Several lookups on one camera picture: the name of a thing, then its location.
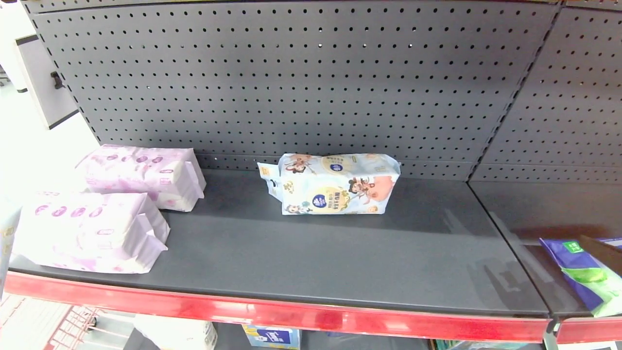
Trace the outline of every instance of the product packaging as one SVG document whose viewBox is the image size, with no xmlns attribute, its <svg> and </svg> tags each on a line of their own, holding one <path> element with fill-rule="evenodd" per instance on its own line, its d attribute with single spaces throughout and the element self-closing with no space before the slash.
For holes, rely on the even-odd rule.
<svg viewBox="0 0 622 350">
<path fill-rule="evenodd" d="M 300 330 L 292 328 L 262 327 L 243 324 L 251 346 L 300 350 Z"/>
<path fill-rule="evenodd" d="M 283 215 L 383 214 L 400 164 L 386 154 L 284 154 L 279 164 L 258 163 Z"/>
<path fill-rule="evenodd" d="M 601 239 L 622 247 L 622 239 Z M 564 277 L 595 317 L 622 313 L 622 278 L 584 251 L 577 240 L 540 239 Z"/>
<path fill-rule="evenodd" d="M 45 192 L 24 205 L 15 251 L 45 266 L 147 273 L 169 232 L 146 193 Z"/>
<path fill-rule="evenodd" d="M 76 166 L 91 192 L 146 192 L 160 209 L 191 211 L 205 178 L 192 148 L 104 144 Z"/>
<path fill-rule="evenodd" d="M 161 350 L 214 350 L 214 325 L 200 319 L 136 315 L 134 327 Z"/>
<path fill-rule="evenodd" d="M 0 300 L 4 281 L 9 270 L 9 259 L 15 239 L 15 230 L 19 222 L 20 207 L 0 196 Z"/>
</svg>

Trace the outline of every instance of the floor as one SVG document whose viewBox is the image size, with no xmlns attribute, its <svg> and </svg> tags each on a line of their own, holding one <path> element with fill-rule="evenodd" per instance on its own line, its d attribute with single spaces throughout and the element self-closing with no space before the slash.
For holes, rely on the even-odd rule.
<svg viewBox="0 0 622 350">
<path fill-rule="evenodd" d="M 80 114 L 47 130 L 28 92 L 0 87 L 0 195 L 20 204 L 35 191 L 83 189 L 72 169 L 97 146 Z"/>
</svg>

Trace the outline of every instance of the shopping cart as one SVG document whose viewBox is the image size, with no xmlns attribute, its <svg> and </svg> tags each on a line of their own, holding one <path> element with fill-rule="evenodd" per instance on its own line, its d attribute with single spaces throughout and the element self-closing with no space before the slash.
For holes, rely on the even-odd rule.
<svg viewBox="0 0 622 350">
<path fill-rule="evenodd" d="M 97 328 L 98 317 L 131 322 L 98 308 L 5 294 L 0 303 L 0 349 L 76 350 L 81 344 L 91 344 L 122 350 L 85 339 L 87 333 L 99 331 L 127 340 L 126 335 Z"/>
</svg>

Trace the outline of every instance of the pegboard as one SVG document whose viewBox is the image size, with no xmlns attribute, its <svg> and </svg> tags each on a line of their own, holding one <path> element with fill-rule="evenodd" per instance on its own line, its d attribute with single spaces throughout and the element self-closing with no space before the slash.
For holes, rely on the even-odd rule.
<svg viewBox="0 0 622 350">
<path fill-rule="evenodd" d="M 471 180 L 617 184 L 622 182 L 621 174 L 622 169 L 611 167 L 480 164 Z"/>
<path fill-rule="evenodd" d="M 620 2 L 620 0 L 574 0 L 567 1 L 566 5 L 601 10 L 622 11 L 622 2 Z"/>
<path fill-rule="evenodd" d="M 492 164 L 580 166 L 588 173 L 622 166 L 621 32 L 619 12 L 563 9 L 473 178 L 510 169 Z"/>
<path fill-rule="evenodd" d="M 199 165 L 205 169 L 223 170 L 258 170 L 257 162 L 277 164 L 279 156 L 236 156 L 226 154 L 199 154 Z M 418 179 L 445 179 L 466 181 L 471 174 L 473 164 L 470 162 L 442 161 L 403 161 L 401 162 L 404 177 Z"/>
<path fill-rule="evenodd" d="M 480 157 L 556 9 L 190 2 L 30 16 L 102 143 L 377 152 L 462 170 Z"/>
</svg>

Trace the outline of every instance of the cartoon tissue package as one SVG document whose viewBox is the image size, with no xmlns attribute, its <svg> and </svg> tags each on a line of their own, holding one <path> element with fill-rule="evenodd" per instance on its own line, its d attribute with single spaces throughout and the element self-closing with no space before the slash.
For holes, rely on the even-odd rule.
<svg viewBox="0 0 622 350">
<path fill-rule="evenodd" d="M 38 265 L 147 273 L 169 232 L 146 193 L 45 192 L 22 208 L 14 249 Z"/>
<path fill-rule="evenodd" d="M 242 324 L 251 346 L 300 350 L 300 330 Z"/>
<path fill-rule="evenodd" d="M 386 154 L 284 154 L 279 164 L 258 163 L 283 215 L 383 214 L 400 175 Z"/>
<path fill-rule="evenodd" d="M 205 178 L 192 148 L 104 144 L 76 169 L 91 192 L 146 192 L 160 209 L 189 212 L 205 197 Z"/>
</svg>

